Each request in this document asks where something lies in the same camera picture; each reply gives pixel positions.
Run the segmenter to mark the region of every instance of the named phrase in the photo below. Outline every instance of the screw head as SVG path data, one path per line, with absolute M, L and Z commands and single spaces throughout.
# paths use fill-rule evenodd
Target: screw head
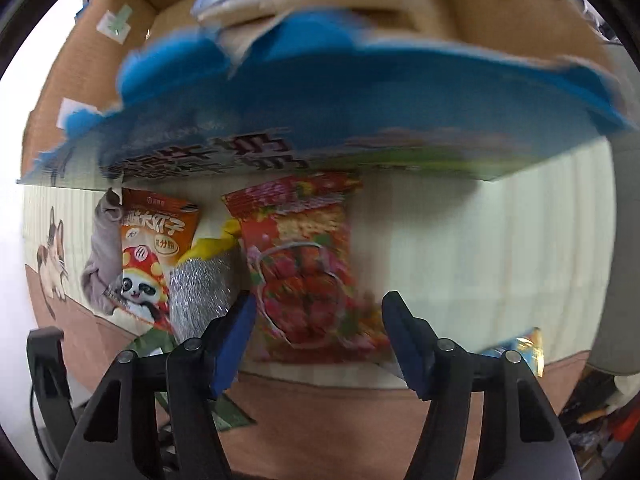
M 126 364 L 132 362 L 136 357 L 138 357 L 138 354 L 136 354 L 133 350 L 123 350 L 118 354 L 118 357 L 116 357 L 116 359 L 119 363 Z
M 443 352 L 451 352 L 455 347 L 456 344 L 451 339 L 438 339 L 438 348 Z
M 202 346 L 202 339 L 199 337 L 190 337 L 184 342 L 184 349 L 193 352 Z
M 507 350 L 504 353 L 504 356 L 507 358 L 507 361 L 513 364 L 517 364 L 520 361 L 522 361 L 522 356 L 520 355 L 519 352 L 516 352 L 515 350 Z

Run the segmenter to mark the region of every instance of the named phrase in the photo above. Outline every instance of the cat illustration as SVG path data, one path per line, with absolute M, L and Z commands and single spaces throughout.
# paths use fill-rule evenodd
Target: cat illustration
M 68 278 L 68 273 L 65 269 L 63 236 L 64 226 L 62 220 L 56 225 L 56 216 L 52 207 L 49 217 L 47 245 L 38 247 L 36 259 L 38 261 L 38 275 L 40 277 L 40 287 L 42 288 L 44 303 L 47 305 L 53 319 L 56 319 L 56 314 L 53 312 L 47 298 L 53 299 L 53 297 L 57 297 L 59 300 L 66 301 L 62 277 Z

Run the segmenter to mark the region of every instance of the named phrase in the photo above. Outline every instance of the black cable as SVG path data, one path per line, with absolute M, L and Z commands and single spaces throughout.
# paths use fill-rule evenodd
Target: black cable
M 58 468 L 56 466 L 53 465 L 53 462 L 51 461 L 51 459 L 49 458 L 49 455 L 47 454 L 47 450 L 44 449 L 44 446 L 42 444 L 42 440 L 40 438 L 40 431 L 38 430 L 38 425 L 36 424 L 36 414 L 33 410 L 33 399 L 35 397 L 35 390 L 33 389 L 33 384 L 31 385 L 31 393 L 30 393 L 30 398 L 29 398 L 29 413 L 31 415 L 31 425 L 33 426 L 33 433 L 36 436 L 36 441 L 38 443 L 38 447 L 40 448 L 40 452 L 42 453 L 44 460 L 47 461 L 47 464 L 49 464 L 49 467 L 51 469 L 53 469 L 53 471 L 55 473 L 58 472 Z

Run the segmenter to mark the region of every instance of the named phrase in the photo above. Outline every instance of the torn blue cardboard edge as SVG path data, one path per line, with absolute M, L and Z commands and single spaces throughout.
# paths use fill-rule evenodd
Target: torn blue cardboard edge
M 269 170 L 402 168 L 492 180 L 633 129 L 613 81 L 567 60 L 548 68 L 471 46 L 368 42 L 348 13 L 299 12 L 238 66 L 216 30 L 130 55 L 121 110 L 80 110 L 67 140 L 20 182 L 114 181 Z

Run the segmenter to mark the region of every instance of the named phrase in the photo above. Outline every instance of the silver tinsel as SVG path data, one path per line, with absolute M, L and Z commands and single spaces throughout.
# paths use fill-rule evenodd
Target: silver tinsel
M 224 316 L 240 291 L 242 261 L 234 247 L 210 259 L 181 263 L 169 278 L 169 319 L 176 341 L 200 337 L 212 319 Z

